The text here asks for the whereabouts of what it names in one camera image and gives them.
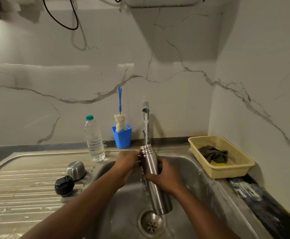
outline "cloth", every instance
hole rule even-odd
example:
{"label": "cloth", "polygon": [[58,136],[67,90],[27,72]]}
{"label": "cloth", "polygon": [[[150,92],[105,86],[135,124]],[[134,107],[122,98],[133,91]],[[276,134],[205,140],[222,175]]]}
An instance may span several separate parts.
{"label": "cloth", "polygon": [[199,152],[210,163],[212,160],[216,163],[228,162],[228,151],[221,151],[213,146],[207,145],[198,149]]}

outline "sink drain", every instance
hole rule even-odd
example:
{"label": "sink drain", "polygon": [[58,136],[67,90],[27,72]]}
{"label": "sink drain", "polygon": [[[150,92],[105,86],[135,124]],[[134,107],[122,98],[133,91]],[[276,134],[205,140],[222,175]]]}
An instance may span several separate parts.
{"label": "sink drain", "polygon": [[153,210],[143,210],[137,220],[140,232],[149,238],[155,238],[165,232],[166,216],[159,216]]}

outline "yellow basket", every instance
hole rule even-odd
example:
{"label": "yellow basket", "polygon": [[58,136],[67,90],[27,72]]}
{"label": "yellow basket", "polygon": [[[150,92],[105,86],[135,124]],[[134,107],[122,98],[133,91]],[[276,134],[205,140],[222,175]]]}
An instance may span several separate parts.
{"label": "yellow basket", "polygon": [[[244,154],[235,145],[218,136],[199,136],[190,137],[188,141],[191,151],[197,158],[200,165],[211,178],[233,178],[247,174],[247,172],[255,166],[255,161]],[[208,163],[203,155],[198,151],[199,148],[211,145],[219,150],[228,151],[228,162],[225,166],[214,166],[214,161]]]}

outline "plastic water bottle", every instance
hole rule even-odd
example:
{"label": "plastic water bottle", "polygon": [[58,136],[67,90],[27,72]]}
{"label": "plastic water bottle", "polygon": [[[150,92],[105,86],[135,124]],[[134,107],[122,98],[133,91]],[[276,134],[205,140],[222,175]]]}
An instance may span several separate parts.
{"label": "plastic water bottle", "polygon": [[84,126],[85,138],[93,162],[99,162],[105,158],[101,131],[92,115],[86,116]]}

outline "blue brush handle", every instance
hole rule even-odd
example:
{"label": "blue brush handle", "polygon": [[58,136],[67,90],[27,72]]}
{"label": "blue brush handle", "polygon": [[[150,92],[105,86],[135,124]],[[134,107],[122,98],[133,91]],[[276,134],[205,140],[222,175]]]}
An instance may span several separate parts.
{"label": "blue brush handle", "polygon": [[122,111],[121,98],[122,98],[122,88],[119,87],[119,112],[120,113]]}

